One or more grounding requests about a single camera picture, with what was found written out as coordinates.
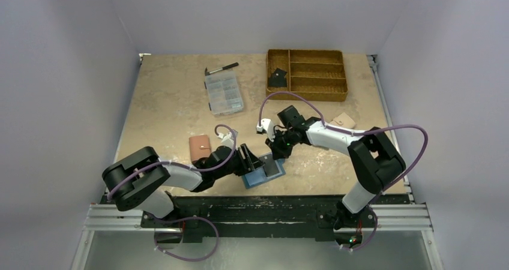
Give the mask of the blue leather card holder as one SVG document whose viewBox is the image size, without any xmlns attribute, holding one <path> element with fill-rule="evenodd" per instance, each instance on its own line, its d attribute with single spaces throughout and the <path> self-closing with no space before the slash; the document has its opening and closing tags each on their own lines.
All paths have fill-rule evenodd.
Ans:
<svg viewBox="0 0 509 270">
<path fill-rule="evenodd" d="M 264 155 L 260 156 L 259 158 L 263 162 L 265 162 L 266 159 L 272 158 L 272 153 L 264 154 Z M 280 176 L 273 177 L 272 179 L 267 179 L 265 177 L 264 169 L 263 168 L 262 169 L 258 169 L 258 170 L 254 171 L 254 172 L 248 173 L 248 174 L 246 174 L 246 175 L 241 177 L 242 181 L 244 183 L 245 189 L 250 189 L 250 188 L 257 187 L 259 185 L 262 185 L 264 183 L 270 182 L 270 181 L 272 181 L 274 179 L 277 179 L 277 178 L 285 175 L 286 171 L 285 171 L 283 165 L 284 165 L 286 160 L 285 159 L 279 159 L 279 160 L 275 160 L 275 161 L 277 161 L 279 163 L 280 167 L 281 167 L 282 174 Z"/>
</svg>

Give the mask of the black VIP credit card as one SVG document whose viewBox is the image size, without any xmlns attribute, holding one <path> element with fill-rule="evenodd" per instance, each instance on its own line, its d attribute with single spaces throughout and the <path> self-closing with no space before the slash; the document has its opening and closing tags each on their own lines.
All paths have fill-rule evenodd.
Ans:
<svg viewBox="0 0 509 270">
<path fill-rule="evenodd" d="M 272 88 L 286 88 L 287 82 L 287 71 L 281 68 L 276 68 L 267 79 L 267 86 Z"/>
</svg>

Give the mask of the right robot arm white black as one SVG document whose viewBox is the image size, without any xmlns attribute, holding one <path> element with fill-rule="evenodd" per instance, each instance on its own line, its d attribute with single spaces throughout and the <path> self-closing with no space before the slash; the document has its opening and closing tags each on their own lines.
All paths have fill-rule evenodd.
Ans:
<svg viewBox="0 0 509 270">
<path fill-rule="evenodd" d="M 330 217 L 336 230 L 357 224 L 369 203 L 406 169 L 402 156 L 378 127 L 369 131 L 334 127 L 318 117 L 304 118 L 294 106 L 277 116 L 282 129 L 270 119 L 260 119 L 256 125 L 257 133 L 266 134 L 273 159 L 289 158 L 297 144 L 334 150 L 351 159 L 357 182 Z"/>
</svg>

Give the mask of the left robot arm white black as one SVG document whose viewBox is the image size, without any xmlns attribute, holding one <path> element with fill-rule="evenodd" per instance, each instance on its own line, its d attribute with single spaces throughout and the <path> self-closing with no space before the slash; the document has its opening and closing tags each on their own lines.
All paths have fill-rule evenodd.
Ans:
<svg viewBox="0 0 509 270">
<path fill-rule="evenodd" d="M 164 218 L 176 206 L 162 186 L 199 193 L 227 175 L 244 176 L 264 165 L 264 160 L 256 157 L 245 144 L 236 149 L 219 146 L 208 157 L 191 165 L 162 161 L 153 147 L 146 146 L 107 167 L 101 177 L 109 190 L 108 201 L 119 211 L 141 209 Z"/>
</svg>

